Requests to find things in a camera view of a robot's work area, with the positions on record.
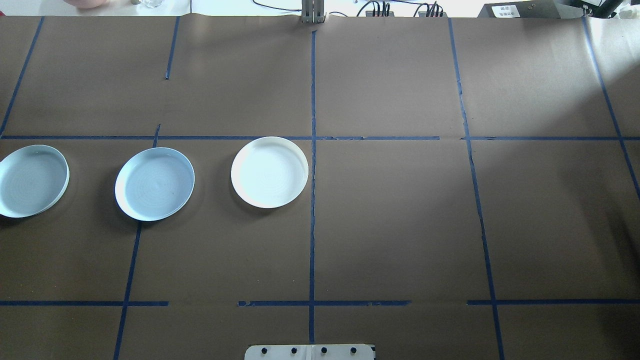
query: plate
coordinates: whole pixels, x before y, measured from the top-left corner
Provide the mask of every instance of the plate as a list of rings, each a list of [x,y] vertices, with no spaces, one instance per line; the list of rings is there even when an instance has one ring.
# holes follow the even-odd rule
[[[160,220],[187,203],[194,184],[193,166],[185,155],[154,147],[137,153],[122,167],[116,178],[116,201],[136,220]]]
[[[24,218],[58,202],[69,184],[69,165],[47,145],[18,149],[0,161],[0,214]]]
[[[307,157],[285,138],[267,136],[246,144],[231,165],[231,183],[240,198],[258,208],[293,201],[309,176]]]

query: glass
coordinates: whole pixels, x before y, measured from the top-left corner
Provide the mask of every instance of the glass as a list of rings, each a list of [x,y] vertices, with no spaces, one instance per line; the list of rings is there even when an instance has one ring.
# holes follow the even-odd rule
[[[142,3],[147,8],[157,8],[158,6],[162,5],[163,2],[164,0],[142,0]]]

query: metal bracket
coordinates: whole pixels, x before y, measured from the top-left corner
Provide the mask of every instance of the metal bracket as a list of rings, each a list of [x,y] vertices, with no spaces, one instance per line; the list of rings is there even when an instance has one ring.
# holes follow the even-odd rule
[[[254,345],[244,360],[375,360],[372,345]]]
[[[324,0],[302,0],[302,22],[319,24],[325,17]]]

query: blue tape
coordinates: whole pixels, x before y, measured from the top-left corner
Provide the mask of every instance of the blue tape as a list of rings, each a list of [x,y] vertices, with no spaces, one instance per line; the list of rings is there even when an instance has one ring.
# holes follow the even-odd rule
[[[9,135],[3,140],[153,140],[153,136]]]
[[[158,124],[158,127],[156,129],[156,135],[154,136],[154,146],[153,147],[157,147],[158,146],[158,134],[160,133],[160,125]]]
[[[264,136],[164,135],[160,140],[255,140]],[[281,136],[288,140],[311,140],[311,136]]]
[[[314,325],[314,319],[316,318],[316,307],[309,305],[309,343],[316,343],[316,326]]]
[[[625,140],[622,137],[622,131],[620,131],[620,126],[618,125],[618,119],[616,119],[616,114],[613,111],[613,105],[611,105],[611,99],[609,98],[607,87],[604,84],[604,79],[602,78],[602,73],[600,72],[600,66],[598,65],[595,52],[593,51],[591,35],[589,34],[589,29],[587,27],[587,19],[585,17],[582,18],[582,28],[584,29],[584,34],[587,38],[587,48],[589,49],[589,56],[591,57],[591,62],[593,62],[593,66],[596,70],[596,75],[598,76],[598,81],[600,82],[600,88],[602,89],[602,94],[604,95],[604,99],[607,102],[609,115],[611,116],[611,120],[613,121],[613,126],[616,128],[616,134],[618,134],[618,140],[620,141],[620,147],[622,148],[622,153],[625,155],[625,161],[627,162],[627,168],[629,169],[631,180],[634,183],[634,188],[636,188],[636,195],[638,199],[640,199],[640,186],[638,185],[636,173],[634,172],[634,167],[631,164],[631,159],[629,158],[629,153],[627,151],[627,146],[625,145]]]
[[[471,135],[469,133],[469,126],[467,122],[467,111],[465,109],[465,103],[462,96],[462,82],[460,79],[460,67],[458,66],[458,52],[456,51],[456,40],[453,35],[453,22],[451,18],[447,19],[449,21],[449,36],[451,38],[451,51],[453,53],[453,64],[456,70],[456,82],[458,84],[458,95],[460,97],[460,111],[462,113],[462,121],[465,128],[465,142],[467,143],[467,155],[469,157],[469,165],[471,167],[471,180],[474,184],[474,193],[476,195],[476,208],[478,217],[480,219],[480,231],[482,234],[482,243],[484,250],[484,265],[486,267],[486,276],[489,282],[489,293],[491,295],[492,300],[492,310],[493,310],[493,325],[495,327],[495,337],[498,344],[498,355],[500,360],[504,360],[504,347],[502,346],[502,330],[500,329],[500,318],[498,316],[498,306],[495,303],[495,287],[493,285],[493,274],[491,270],[491,259],[489,257],[489,246],[486,241],[486,231],[484,229],[484,217],[482,212],[482,204],[480,202],[480,192],[478,190],[477,176],[476,176],[476,166],[474,164],[473,158],[473,149],[471,148]]]
[[[24,73],[27,71],[27,65],[29,65],[29,60],[31,59],[31,54],[33,54],[33,49],[36,46],[36,41],[38,41],[38,35],[40,35],[40,30],[42,29],[42,23],[44,22],[44,16],[40,17],[40,22],[38,23],[38,28],[36,28],[36,33],[33,35],[33,40],[31,41],[31,46],[29,47],[29,51],[27,52],[27,57],[24,59],[24,64],[22,64],[22,70],[20,70],[20,75],[18,76],[18,81],[15,84],[15,88],[13,88],[13,94],[11,95],[11,99],[9,100],[9,106],[6,108],[6,112],[4,113],[4,119],[2,121],[2,125],[0,125],[0,138],[3,138],[4,129],[6,128],[6,123],[9,121],[9,115],[11,115],[11,109],[13,109],[13,104],[15,102],[15,97],[18,96],[18,90],[20,89],[20,84],[22,84],[22,78],[24,78]]]
[[[311,224],[309,250],[309,343],[313,344],[315,335],[316,299],[316,32],[311,32]]]
[[[440,140],[439,136],[319,136],[317,140]]]
[[[173,52],[175,50],[175,40],[178,37],[178,26],[180,25],[180,17],[175,17],[175,25],[173,27],[173,40],[171,41],[171,51],[169,52],[169,62],[166,64],[166,72],[164,73],[164,78],[169,80],[169,76],[171,75],[171,64],[173,63]]]
[[[122,306],[122,301],[4,300],[0,306]]]
[[[411,300],[272,300],[239,301],[239,307],[260,306],[407,306]]]
[[[497,305],[624,305],[640,304],[640,299],[536,299],[496,300]],[[491,300],[469,300],[469,306],[489,306]]]
[[[122,306],[122,301],[0,300],[0,306]],[[169,306],[168,301],[134,301],[129,306]]]
[[[618,141],[615,136],[470,136],[471,141]]]
[[[113,360],[118,360],[120,356],[120,345],[122,344],[122,334],[124,333],[124,324],[127,321],[127,307],[129,306],[129,295],[131,294],[131,283],[133,282],[133,273],[136,269],[136,258],[138,256],[138,245],[140,244],[140,235],[142,233],[142,221],[138,221],[138,229],[136,230],[136,241],[133,243],[133,253],[131,254],[131,264],[129,265],[129,276],[127,278],[127,287],[124,292],[124,301],[122,302],[122,312],[120,313],[120,326],[118,327],[118,337],[116,338],[116,349],[113,352]]]
[[[169,306],[168,301],[130,301],[127,306]]]

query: label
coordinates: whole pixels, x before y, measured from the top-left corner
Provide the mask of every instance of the label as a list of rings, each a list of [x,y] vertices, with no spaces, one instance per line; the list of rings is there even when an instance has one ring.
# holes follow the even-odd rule
[[[508,18],[508,17],[520,17],[518,8],[515,5],[500,5],[492,6],[493,14],[495,17]]]

